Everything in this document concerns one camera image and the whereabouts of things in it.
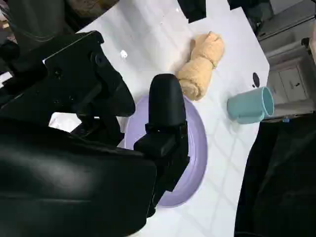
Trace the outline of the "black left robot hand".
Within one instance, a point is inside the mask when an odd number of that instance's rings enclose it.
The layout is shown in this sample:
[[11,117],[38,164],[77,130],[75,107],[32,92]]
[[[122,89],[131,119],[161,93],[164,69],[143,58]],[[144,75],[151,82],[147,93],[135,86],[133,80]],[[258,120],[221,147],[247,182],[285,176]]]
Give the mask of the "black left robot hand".
[[178,0],[177,2],[187,18],[188,23],[206,17],[206,0]]

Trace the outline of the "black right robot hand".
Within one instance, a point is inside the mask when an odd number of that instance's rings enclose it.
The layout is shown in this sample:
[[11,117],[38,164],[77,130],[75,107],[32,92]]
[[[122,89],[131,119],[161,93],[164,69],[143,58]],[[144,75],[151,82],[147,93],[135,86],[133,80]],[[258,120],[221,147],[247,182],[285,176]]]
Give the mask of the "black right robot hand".
[[133,150],[118,117],[134,99],[98,31],[55,37],[7,58],[0,90],[0,234],[125,237],[142,229],[190,158],[180,83],[150,85],[146,133]]

